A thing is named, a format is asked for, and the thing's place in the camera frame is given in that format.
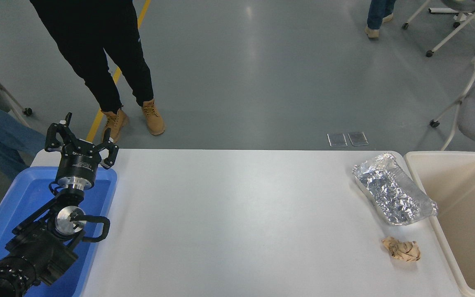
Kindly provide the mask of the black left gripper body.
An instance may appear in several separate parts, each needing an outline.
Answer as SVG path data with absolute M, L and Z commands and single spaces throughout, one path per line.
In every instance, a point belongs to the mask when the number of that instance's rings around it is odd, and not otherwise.
M 61 160 L 55 183 L 59 186 L 81 184 L 94 186 L 100 154 L 95 145 L 84 140 L 64 144 L 61 148 Z

